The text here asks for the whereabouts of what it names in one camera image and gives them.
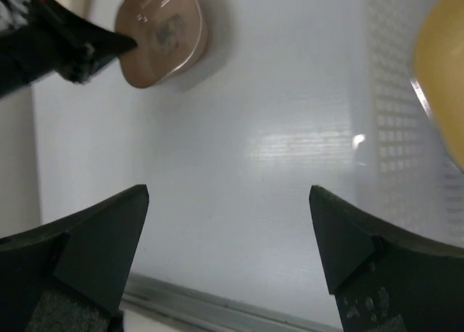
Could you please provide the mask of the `brown plate back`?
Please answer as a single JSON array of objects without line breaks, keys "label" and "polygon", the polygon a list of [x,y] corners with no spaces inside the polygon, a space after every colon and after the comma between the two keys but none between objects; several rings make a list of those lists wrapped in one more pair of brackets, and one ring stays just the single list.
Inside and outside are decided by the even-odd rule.
[{"label": "brown plate back", "polygon": [[198,0],[123,0],[115,31],[137,43],[119,56],[124,78],[135,88],[188,70],[207,48],[208,27]]}]

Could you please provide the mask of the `yellow plate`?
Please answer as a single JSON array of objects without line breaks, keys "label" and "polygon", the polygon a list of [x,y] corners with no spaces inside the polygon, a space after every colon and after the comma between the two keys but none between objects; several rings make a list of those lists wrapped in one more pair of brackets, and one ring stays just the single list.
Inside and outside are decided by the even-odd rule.
[{"label": "yellow plate", "polygon": [[463,0],[438,0],[418,31],[413,74],[448,155],[463,170]]}]

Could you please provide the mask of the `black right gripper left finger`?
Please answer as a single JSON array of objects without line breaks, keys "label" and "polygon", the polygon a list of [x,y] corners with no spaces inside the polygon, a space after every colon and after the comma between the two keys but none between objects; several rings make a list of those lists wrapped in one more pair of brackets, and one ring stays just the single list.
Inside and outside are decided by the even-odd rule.
[{"label": "black right gripper left finger", "polygon": [[128,188],[1,239],[2,331],[123,331],[123,297],[149,206]]}]

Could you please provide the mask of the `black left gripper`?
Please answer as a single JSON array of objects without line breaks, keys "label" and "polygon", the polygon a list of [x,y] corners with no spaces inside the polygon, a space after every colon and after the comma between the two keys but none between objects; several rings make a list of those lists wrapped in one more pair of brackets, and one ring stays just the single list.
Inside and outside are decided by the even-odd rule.
[{"label": "black left gripper", "polygon": [[137,46],[57,0],[1,0],[1,97],[53,72],[85,83]]}]

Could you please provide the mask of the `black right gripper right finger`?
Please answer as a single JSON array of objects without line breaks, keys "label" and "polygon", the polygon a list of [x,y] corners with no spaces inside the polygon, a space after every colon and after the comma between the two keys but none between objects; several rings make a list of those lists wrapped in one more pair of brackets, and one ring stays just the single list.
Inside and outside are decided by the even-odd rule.
[{"label": "black right gripper right finger", "polygon": [[463,249],[388,223],[312,186],[323,272],[344,331],[462,331]]}]

